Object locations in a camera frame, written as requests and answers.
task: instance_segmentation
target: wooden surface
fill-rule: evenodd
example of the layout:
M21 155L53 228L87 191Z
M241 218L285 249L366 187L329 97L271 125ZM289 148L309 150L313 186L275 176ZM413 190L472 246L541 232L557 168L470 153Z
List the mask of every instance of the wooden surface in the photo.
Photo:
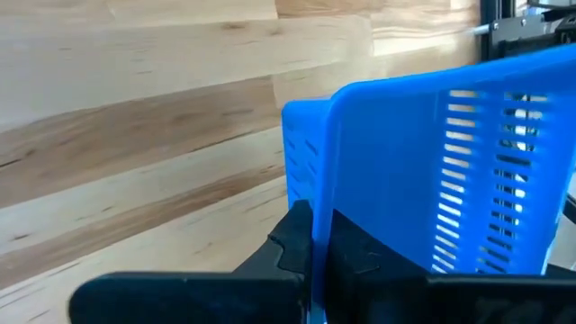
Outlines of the wooden surface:
M473 63L467 0L0 4L0 323L118 270L229 271L286 212L280 108Z

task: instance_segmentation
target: wooden wall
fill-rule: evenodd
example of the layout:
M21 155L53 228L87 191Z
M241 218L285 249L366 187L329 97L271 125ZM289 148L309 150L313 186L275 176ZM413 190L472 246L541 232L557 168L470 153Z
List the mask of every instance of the wooden wall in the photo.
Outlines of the wooden wall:
M237 266L286 211L280 108L470 64L469 0L3 0L0 323L117 270Z

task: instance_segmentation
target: blue plastic basket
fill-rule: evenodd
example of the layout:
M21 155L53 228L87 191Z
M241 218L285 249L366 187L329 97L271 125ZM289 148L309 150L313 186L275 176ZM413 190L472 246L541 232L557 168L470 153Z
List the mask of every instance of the blue plastic basket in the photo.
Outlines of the blue plastic basket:
M289 203L431 272L541 274L574 166L576 47L360 82L283 109Z

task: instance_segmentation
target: wooden board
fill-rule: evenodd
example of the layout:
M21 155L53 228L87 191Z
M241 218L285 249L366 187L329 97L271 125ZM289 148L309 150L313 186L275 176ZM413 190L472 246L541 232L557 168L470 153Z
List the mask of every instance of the wooden board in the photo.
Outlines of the wooden board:
M286 212L280 108L472 64L471 0L0 4L0 323L117 270L229 271Z

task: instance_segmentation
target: blue basket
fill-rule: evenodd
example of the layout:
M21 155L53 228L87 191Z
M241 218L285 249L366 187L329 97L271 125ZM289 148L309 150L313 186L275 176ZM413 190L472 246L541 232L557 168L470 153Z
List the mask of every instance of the blue basket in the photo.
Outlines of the blue basket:
M289 203L431 272L541 274L574 166L576 47L348 85L283 109Z

